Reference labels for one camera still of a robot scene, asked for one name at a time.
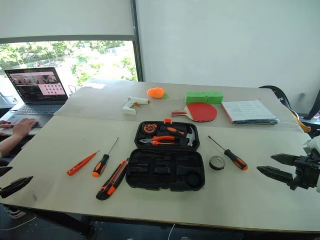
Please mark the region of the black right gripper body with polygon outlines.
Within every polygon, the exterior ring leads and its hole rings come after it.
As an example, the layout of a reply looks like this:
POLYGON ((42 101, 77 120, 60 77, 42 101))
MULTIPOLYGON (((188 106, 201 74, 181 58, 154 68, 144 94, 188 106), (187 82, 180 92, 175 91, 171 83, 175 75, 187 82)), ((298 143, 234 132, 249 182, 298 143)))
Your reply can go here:
POLYGON ((320 190, 320 158, 318 156, 294 156, 293 165, 296 167, 295 177, 291 183, 287 184, 291 190, 297 187, 320 190))

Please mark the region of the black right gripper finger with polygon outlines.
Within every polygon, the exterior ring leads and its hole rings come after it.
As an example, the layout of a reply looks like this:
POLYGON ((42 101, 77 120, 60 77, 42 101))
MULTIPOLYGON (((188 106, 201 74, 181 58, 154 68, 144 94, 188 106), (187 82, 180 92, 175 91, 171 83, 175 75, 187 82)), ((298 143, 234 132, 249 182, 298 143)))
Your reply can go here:
POLYGON ((285 183, 288 186, 293 182, 293 175, 291 173, 282 171, 278 168, 272 166, 257 166, 256 168, 266 177, 285 183))
POLYGON ((294 166, 295 162, 300 159, 299 156, 285 154, 285 153, 274 154, 271 156, 271 158, 283 165, 288 165, 288 166, 294 166))

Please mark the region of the person's right hand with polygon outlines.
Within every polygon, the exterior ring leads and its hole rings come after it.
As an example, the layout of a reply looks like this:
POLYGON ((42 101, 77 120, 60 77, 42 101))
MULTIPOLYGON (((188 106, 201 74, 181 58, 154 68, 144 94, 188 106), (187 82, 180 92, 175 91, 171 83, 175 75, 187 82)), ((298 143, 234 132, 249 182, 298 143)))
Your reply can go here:
POLYGON ((37 124, 37 120, 34 118, 24 118, 13 126, 12 136, 24 138, 32 130, 33 126, 37 124))

